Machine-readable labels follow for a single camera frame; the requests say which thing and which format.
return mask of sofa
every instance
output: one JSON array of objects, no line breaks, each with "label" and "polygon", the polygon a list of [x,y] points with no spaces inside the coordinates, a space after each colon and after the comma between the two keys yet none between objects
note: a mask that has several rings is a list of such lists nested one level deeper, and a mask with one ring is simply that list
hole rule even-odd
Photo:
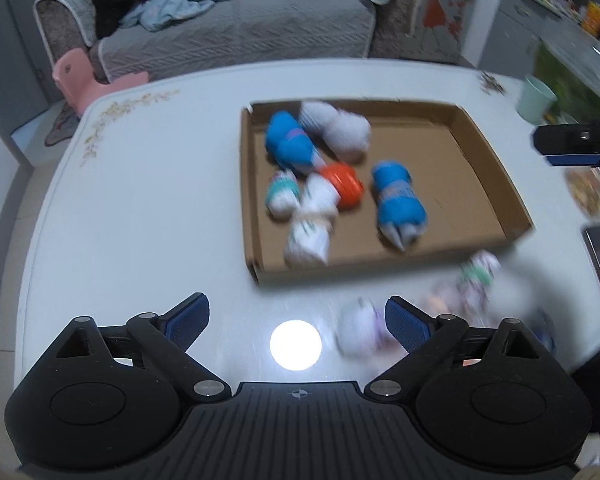
[{"label": "sofa", "polygon": [[200,70],[311,57],[393,57],[419,0],[230,0],[158,32],[120,28],[97,40],[91,0],[36,0],[51,64],[82,48],[100,81],[147,71],[158,80]]}]

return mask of white table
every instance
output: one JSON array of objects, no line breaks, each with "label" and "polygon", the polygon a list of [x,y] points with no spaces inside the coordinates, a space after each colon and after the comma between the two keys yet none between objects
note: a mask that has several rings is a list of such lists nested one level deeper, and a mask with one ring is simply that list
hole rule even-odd
[{"label": "white table", "polygon": [[[493,306],[523,318],[543,306],[557,327],[558,359],[566,367],[582,361],[600,346],[600,287],[580,236],[586,218],[562,171],[531,147],[532,127],[514,110],[520,82],[499,80],[507,96],[486,95],[478,72],[451,66],[299,60],[196,73],[96,102],[59,165],[33,234],[17,316],[16,383],[73,317],[123,324],[141,312],[166,312],[196,291],[208,296],[211,320],[189,353],[233,391],[246,380],[353,379],[364,386],[396,362],[399,351],[367,361],[340,357],[333,341],[340,306],[360,296],[383,304],[394,294],[417,303],[435,282],[456,276],[457,266],[274,290],[259,288],[247,272],[240,108],[307,97],[429,99],[464,107],[536,226],[504,258]],[[144,105],[137,100],[145,94],[168,100]],[[121,107],[105,113],[114,101]],[[100,120],[97,156],[84,159]],[[520,292],[527,286],[530,294]],[[323,340],[320,359],[302,372],[284,370],[269,349],[273,330],[292,319],[311,323]]]}]

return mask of metal screw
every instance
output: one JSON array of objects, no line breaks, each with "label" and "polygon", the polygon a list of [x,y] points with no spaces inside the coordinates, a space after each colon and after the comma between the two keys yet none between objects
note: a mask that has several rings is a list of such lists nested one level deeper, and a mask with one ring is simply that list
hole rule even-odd
[{"label": "metal screw", "polygon": [[376,395],[380,395],[382,397],[391,397],[399,394],[402,390],[402,387],[395,381],[382,380],[371,384],[370,389]]},{"label": "metal screw", "polygon": [[205,397],[214,397],[224,391],[224,384],[219,381],[200,381],[193,387],[193,391]]}]

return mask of pink chair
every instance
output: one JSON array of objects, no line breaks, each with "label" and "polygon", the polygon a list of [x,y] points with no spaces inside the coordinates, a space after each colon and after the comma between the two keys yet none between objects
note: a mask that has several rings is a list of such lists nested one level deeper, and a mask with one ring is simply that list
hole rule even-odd
[{"label": "pink chair", "polygon": [[148,83],[148,72],[125,75],[109,85],[103,85],[96,81],[93,65],[86,53],[81,48],[74,48],[55,64],[53,79],[69,106],[82,117],[86,108],[96,99]]}]

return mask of mint green cup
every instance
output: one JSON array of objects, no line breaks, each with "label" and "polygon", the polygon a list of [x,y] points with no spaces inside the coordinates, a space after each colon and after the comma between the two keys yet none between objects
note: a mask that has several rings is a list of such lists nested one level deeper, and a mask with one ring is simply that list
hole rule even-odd
[{"label": "mint green cup", "polygon": [[544,114],[557,101],[554,92],[537,77],[526,77],[516,111],[531,124],[542,124]]}]

